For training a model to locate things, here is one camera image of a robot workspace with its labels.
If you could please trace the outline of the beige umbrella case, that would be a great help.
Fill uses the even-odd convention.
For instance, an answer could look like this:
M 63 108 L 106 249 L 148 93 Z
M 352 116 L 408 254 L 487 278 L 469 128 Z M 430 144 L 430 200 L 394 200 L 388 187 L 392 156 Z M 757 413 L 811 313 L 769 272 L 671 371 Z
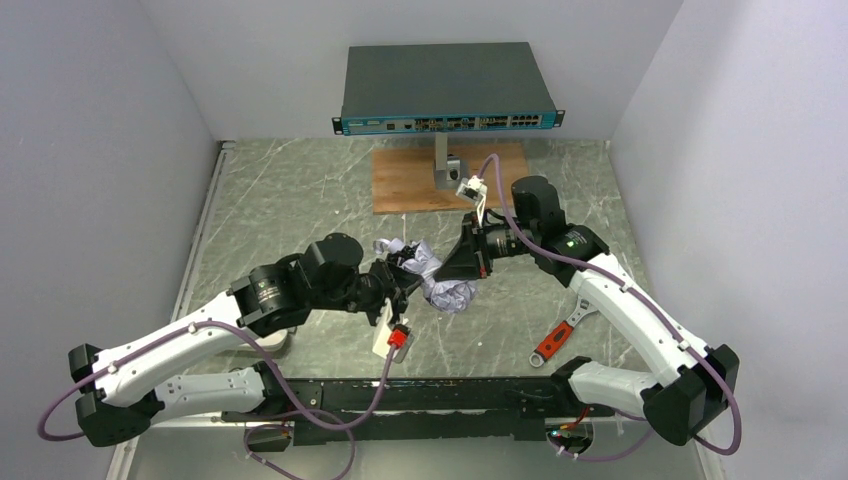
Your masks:
M 278 351 L 285 345 L 288 338 L 289 332 L 281 330 L 266 337 L 257 338 L 256 343 L 266 351 Z

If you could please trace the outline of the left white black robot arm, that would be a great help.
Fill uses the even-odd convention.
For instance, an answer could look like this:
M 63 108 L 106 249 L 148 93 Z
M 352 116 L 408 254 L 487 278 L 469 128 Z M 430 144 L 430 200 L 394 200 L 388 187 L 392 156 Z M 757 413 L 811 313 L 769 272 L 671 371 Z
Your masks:
M 420 276 L 392 259 L 360 268 L 363 249 L 343 233 L 311 243 L 304 252 L 251 270 L 185 317 L 124 345 L 74 348 L 79 434 L 96 447 L 130 440 L 151 426 L 185 416 L 236 412 L 270 418 L 287 412 L 340 431 L 322 420 L 284 379 L 269 355 L 233 373 L 192 375 L 208 356 L 303 325 L 314 311 L 364 314 L 376 329 L 375 347 L 394 360 L 408 337 L 400 315 Z

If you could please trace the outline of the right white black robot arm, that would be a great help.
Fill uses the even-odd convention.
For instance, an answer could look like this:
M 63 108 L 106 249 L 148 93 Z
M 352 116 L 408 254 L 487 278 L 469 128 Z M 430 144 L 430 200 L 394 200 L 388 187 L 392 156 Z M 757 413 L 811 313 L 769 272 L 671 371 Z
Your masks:
M 542 176 L 515 181 L 514 212 L 499 224 L 484 220 L 486 187 L 472 177 L 457 196 L 476 210 L 464 216 L 457 244 L 436 271 L 443 281 L 489 276 L 499 258 L 530 255 L 535 264 L 605 317 L 643 358 L 636 372 L 576 357 L 554 374 L 565 397 L 645 419 L 667 442 L 682 446 L 725 411 L 734 433 L 723 454 L 741 442 L 741 417 L 733 395 L 739 358 L 727 345 L 711 347 L 672 320 L 629 276 L 609 247 L 588 227 L 570 223 L 558 192 Z

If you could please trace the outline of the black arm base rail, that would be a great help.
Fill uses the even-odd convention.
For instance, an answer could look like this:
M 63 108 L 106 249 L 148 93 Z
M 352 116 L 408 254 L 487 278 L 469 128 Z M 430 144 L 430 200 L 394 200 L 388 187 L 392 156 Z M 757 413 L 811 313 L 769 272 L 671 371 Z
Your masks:
M 292 379 L 295 396 L 307 408 L 338 416 L 344 423 L 364 413 L 376 393 L 377 378 Z M 295 406 L 281 387 L 256 413 L 222 412 L 226 423 L 279 421 Z M 424 440 L 508 437 L 544 441 L 547 431 L 585 410 L 547 376 L 395 378 L 388 380 L 377 409 L 353 429 L 357 440 Z M 342 431 L 324 430 L 303 417 L 291 419 L 294 446 L 346 440 Z

